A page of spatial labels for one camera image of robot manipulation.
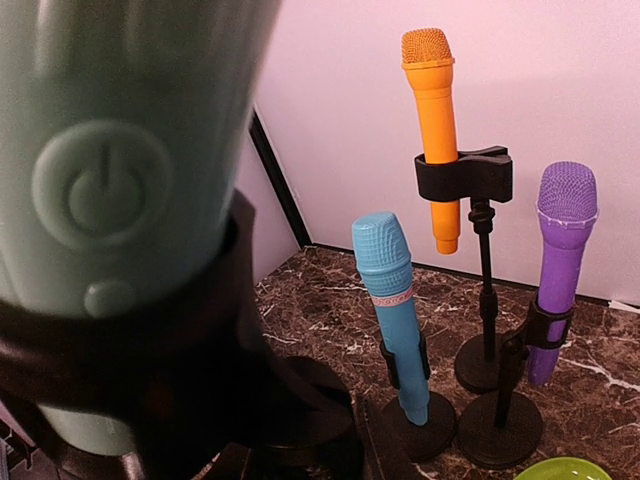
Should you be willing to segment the black round-base stand mint mic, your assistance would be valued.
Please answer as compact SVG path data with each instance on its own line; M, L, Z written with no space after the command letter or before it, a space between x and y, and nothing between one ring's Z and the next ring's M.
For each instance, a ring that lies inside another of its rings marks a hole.
M363 453L347 392L326 365L282 359L260 327L255 211L232 201L223 249L186 286L128 314L66 319L1 306L1 399L61 470L70 450L43 408L123 422L149 479L190 479L227 445L288 478L309 467L357 478Z

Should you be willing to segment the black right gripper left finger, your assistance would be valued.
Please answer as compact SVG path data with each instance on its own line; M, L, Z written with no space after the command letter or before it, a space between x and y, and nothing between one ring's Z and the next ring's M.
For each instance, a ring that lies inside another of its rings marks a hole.
M122 456L102 456L70 450L60 460L60 467L78 479L149 479L144 462L135 452Z

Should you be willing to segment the blue microphone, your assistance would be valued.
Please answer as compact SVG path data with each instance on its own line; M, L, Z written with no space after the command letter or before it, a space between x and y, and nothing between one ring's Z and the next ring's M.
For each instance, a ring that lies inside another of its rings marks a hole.
M409 422L428 422L430 400L415 302L411 254L392 212L358 218L352 225L356 267L371 297L385 349L393 355L399 403Z

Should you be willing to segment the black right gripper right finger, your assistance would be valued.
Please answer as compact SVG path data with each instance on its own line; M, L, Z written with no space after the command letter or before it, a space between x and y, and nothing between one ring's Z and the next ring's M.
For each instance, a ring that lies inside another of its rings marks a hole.
M364 452L364 479L414 479L415 469L381 410L368 398L354 401L356 430Z

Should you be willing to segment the purple microphone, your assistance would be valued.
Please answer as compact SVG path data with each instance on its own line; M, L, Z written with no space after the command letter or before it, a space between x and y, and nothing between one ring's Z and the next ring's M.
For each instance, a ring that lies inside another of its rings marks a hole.
M543 239L536 306L547 344L531 349L528 380L542 386L551 379L568 334L584 251L599 214L594 173L573 161L547 166L536 209Z

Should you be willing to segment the mint green microphone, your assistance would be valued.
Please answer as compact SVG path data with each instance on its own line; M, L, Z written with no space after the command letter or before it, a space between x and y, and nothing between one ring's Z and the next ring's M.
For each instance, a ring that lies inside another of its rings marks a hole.
M1 331L97 324L218 254L276 1L1 5Z

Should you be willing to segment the black round-base stand purple mic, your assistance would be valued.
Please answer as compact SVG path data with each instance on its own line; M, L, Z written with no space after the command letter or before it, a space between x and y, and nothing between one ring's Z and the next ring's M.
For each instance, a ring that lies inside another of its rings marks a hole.
M550 313L533 298L526 319L506 333L500 346L498 388L473 400L458 421L457 445L472 464L506 470L531 457L541 442L544 422L536 404L516 387L531 346L561 347L568 336L573 310Z

